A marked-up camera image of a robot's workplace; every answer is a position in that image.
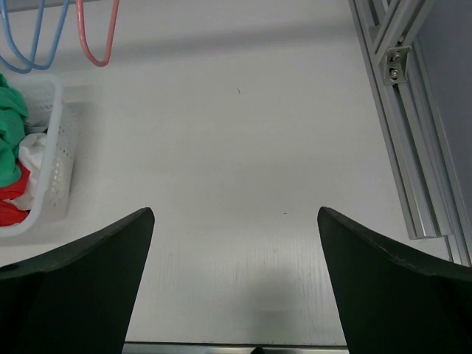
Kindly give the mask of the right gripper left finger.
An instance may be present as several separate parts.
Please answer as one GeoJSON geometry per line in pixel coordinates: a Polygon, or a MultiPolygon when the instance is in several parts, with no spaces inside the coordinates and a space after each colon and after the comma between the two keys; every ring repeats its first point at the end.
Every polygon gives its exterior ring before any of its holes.
{"type": "Polygon", "coordinates": [[[1,352],[122,352],[153,227],[142,208],[1,267],[1,352]]]}

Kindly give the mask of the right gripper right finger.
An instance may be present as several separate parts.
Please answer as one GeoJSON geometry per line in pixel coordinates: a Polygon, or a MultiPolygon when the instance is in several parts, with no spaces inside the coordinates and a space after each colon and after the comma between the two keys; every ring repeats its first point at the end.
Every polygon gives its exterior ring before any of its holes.
{"type": "Polygon", "coordinates": [[[471,268],[331,208],[317,223],[350,353],[471,352],[471,268]]]}

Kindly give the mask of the white tank top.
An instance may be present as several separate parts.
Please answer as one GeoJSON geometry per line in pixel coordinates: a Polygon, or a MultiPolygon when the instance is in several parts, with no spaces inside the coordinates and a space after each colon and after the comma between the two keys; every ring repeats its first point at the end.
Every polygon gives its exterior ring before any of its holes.
{"type": "Polygon", "coordinates": [[[46,133],[31,133],[25,136],[19,144],[19,161],[29,171],[24,194],[14,200],[14,205],[20,210],[27,211],[32,209],[44,158],[46,140],[46,133]]]}

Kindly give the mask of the green tank top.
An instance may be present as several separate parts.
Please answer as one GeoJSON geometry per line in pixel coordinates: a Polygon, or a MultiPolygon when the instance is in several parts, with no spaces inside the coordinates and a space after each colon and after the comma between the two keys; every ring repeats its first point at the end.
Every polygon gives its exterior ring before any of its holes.
{"type": "Polygon", "coordinates": [[[25,123],[29,117],[21,93],[9,86],[1,74],[1,187],[7,187],[21,177],[16,164],[18,146],[25,137],[25,123]]]}

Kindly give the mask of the grey tank top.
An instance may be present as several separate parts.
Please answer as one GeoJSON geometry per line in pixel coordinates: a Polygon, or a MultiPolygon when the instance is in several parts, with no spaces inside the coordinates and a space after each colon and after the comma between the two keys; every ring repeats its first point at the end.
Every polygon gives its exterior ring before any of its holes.
{"type": "Polygon", "coordinates": [[[30,135],[32,133],[46,133],[48,125],[25,125],[25,134],[30,135]]]}

